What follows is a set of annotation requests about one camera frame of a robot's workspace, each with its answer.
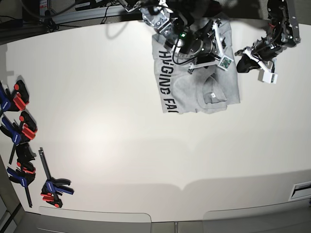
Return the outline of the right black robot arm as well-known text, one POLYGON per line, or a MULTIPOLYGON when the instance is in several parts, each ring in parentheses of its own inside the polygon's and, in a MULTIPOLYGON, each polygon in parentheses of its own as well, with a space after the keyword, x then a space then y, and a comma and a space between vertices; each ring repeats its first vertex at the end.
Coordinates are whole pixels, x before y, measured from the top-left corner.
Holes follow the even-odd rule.
POLYGON ((140 11, 143 21, 164 39, 164 48, 175 65, 195 69, 217 66, 227 71, 233 60, 225 54, 219 19, 210 19, 202 28, 190 28, 194 18, 184 7, 170 7, 165 0, 121 0, 128 13, 140 11))

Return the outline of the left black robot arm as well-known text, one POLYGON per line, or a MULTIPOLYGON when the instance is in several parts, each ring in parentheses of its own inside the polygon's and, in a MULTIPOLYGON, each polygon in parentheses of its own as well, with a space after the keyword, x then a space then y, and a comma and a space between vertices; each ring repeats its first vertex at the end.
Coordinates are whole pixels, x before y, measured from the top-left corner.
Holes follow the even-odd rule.
POLYGON ((257 40, 252 46, 236 52, 241 59, 237 64, 239 73, 248 73, 253 69, 265 69, 269 62, 286 48, 293 48, 301 42, 299 24, 292 0, 269 0, 267 36, 257 40))

